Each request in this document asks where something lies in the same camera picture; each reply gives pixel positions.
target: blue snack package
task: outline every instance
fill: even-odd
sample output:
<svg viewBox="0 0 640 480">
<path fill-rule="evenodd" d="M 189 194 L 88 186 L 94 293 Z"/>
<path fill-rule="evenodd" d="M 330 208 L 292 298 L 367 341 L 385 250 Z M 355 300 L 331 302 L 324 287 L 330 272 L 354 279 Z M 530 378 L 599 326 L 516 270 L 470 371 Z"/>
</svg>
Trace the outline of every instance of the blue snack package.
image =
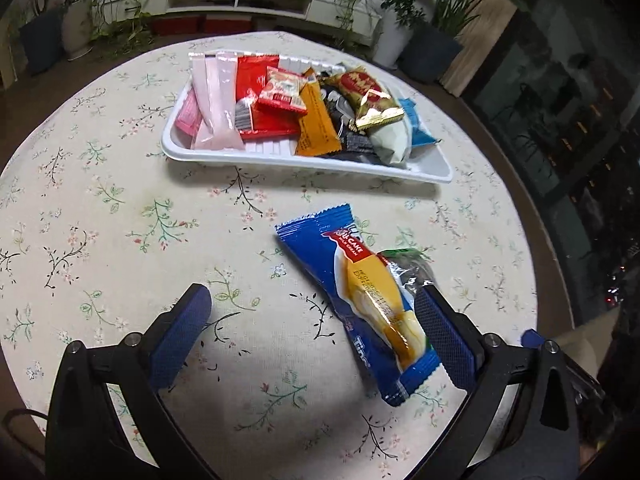
<svg viewBox="0 0 640 480">
<path fill-rule="evenodd" d="M 413 298 L 363 243 L 348 204 L 276 226 L 286 247 L 322 285 L 382 398 L 399 406 L 440 365 Z"/>
<path fill-rule="evenodd" d="M 411 136 L 411 147 L 416 148 L 417 146 L 427 146 L 428 144 L 436 144 L 440 142 L 440 139 L 436 139 L 435 137 L 431 137 L 428 132 L 425 132 L 420 127 L 420 119 L 418 118 L 418 114 L 415 112 L 415 102 L 411 99 L 398 99 L 398 103 L 404 110 L 404 113 L 407 117 L 409 117 L 409 121 L 412 126 L 412 136 Z"/>
</svg>

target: floral tablecloth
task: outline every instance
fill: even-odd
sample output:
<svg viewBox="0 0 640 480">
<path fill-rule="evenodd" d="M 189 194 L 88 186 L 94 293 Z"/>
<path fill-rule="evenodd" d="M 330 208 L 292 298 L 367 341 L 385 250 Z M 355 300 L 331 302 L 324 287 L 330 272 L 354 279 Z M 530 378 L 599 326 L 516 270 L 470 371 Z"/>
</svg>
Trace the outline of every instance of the floral tablecloth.
<svg viewBox="0 0 640 480">
<path fill-rule="evenodd" d="M 275 32 L 175 44 L 98 78 L 38 127 L 0 180 L 1 341 L 15 383 L 46 412 L 70 341 L 144 332 L 199 282 L 214 298 L 210 326 L 161 395 L 217 473 L 404 478 L 464 392 L 440 367 L 404 405 L 385 404 L 274 224 L 348 202 L 374 250 L 418 248 L 455 309 L 517 344 L 535 326 L 536 291 L 513 203 L 454 121 L 396 79 L 443 139 L 451 184 L 168 160 L 159 137 L 188 78 L 187 53 L 216 48 L 357 63 Z M 151 460 L 110 391 L 136 453 Z"/>
</svg>

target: plastic tray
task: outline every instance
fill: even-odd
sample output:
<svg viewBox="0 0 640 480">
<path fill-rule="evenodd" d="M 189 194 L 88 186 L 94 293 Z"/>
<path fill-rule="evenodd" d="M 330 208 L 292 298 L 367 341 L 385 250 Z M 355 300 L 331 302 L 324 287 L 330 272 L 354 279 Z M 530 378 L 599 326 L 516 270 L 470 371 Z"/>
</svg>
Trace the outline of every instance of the plastic tray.
<svg viewBox="0 0 640 480">
<path fill-rule="evenodd" d="M 257 52 L 238 51 L 234 52 L 234 54 L 238 56 L 259 55 Z M 303 72 L 309 66 L 313 67 L 316 72 L 341 73 L 345 71 L 345 67 L 340 65 L 330 65 L 317 60 L 282 55 L 280 56 L 279 66 L 292 72 Z M 380 84 L 385 86 L 386 90 L 395 98 L 404 97 L 398 88 L 389 84 L 387 81 L 381 80 Z M 191 79 L 187 81 L 187 84 L 182 89 L 180 97 L 178 97 L 162 131 L 162 150 L 166 156 L 174 160 L 199 162 L 208 166 L 259 164 L 263 166 L 311 168 L 323 171 L 361 173 L 404 180 L 417 180 L 419 182 L 434 182 L 438 184 L 448 184 L 453 179 L 453 171 L 442 153 L 440 144 L 415 148 L 404 170 L 376 164 L 350 162 L 348 160 L 294 155 L 296 142 L 290 139 L 247 142 L 244 152 L 241 150 L 192 150 L 190 149 L 191 137 L 174 126 L 175 118 L 182 108 L 182 104 L 190 89 Z"/>
</svg>

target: cable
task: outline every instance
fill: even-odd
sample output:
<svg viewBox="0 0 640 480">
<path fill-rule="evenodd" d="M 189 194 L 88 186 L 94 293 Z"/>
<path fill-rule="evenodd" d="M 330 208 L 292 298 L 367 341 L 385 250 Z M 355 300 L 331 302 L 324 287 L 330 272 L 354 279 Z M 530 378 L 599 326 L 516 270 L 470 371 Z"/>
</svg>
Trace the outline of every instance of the cable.
<svg viewBox="0 0 640 480">
<path fill-rule="evenodd" d="M 32 455 L 38 457 L 40 460 L 44 462 L 44 455 L 41 452 L 39 452 L 37 449 L 34 449 L 29 444 L 27 444 L 18 435 L 16 435 L 14 433 L 14 430 L 12 430 L 11 427 L 9 426 L 9 424 L 11 423 L 12 420 L 14 420 L 15 417 L 21 416 L 21 415 L 37 416 L 39 418 L 43 418 L 44 420 L 47 420 L 48 417 L 44 413 L 40 413 L 35 410 L 28 410 L 27 408 L 17 408 L 15 410 L 9 410 L 8 412 L 6 412 L 6 415 L 2 419 L 2 427 L 5 428 L 9 436 L 12 439 L 14 439 L 18 444 L 20 444 L 24 449 L 29 451 Z"/>
</svg>

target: metal screw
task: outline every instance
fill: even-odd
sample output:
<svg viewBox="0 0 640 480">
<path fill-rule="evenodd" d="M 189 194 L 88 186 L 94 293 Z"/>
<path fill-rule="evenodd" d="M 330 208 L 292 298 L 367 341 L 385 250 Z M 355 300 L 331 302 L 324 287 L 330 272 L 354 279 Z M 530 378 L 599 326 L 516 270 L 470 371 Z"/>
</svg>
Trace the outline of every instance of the metal screw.
<svg viewBox="0 0 640 480">
<path fill-rule="evenodd" d="M 69 346 L 66 347 L 66 349 L 70 354 L 75 354 L 81 348 L 82 348 L 82 343 L 79 341 L 72 341 L 71 343 L 69 343 Z"/>
<path fill-rule="evenodd" d="M 138 332 L 127 334 L 124 338 L 124 344 L 127 346 L 137 346 L 142 340 L 142 336 Z"/>
<path fill-rule="evenodd" d="M 502 340 L 500 339 L 499 335 L 489 332 L 484 336 L 484 342 L 487 343 L 491 348 L 497 348 L 498 346 L 500 346 Z"/>
<path fill-rule="evenodd" d="M 545 350 L 551 354 L 557 354 L 560 347 L 555 341 L 545 341 Z"/>
</svg>

